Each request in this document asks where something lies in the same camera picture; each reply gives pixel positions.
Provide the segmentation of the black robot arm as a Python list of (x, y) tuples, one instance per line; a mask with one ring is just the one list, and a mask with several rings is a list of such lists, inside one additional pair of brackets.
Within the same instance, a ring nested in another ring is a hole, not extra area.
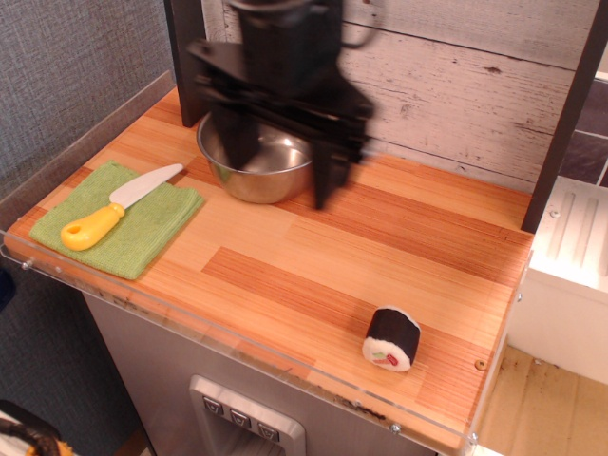
[(200, 38), (189, 53), (195, 83), (210, 108), (204, 120), (218, 133), (238, 171), (262, 150), (269, 127), (309, 147), (314, 204), (321, 209), (363, 158), (372, 101), (338, 67), (340, 1), (233, 1), (240, 43)]

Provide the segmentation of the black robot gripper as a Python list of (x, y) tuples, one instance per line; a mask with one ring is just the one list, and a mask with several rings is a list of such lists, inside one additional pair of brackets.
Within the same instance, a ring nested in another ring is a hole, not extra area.
[(314, 207), (344, 186), (368, 140), (372, 101), (338, 67), (340, 4), (234, 4), (238, 43), (199, 39), (188, 51), (230, 167), (260, 152), (260, 124), (312, 146)]

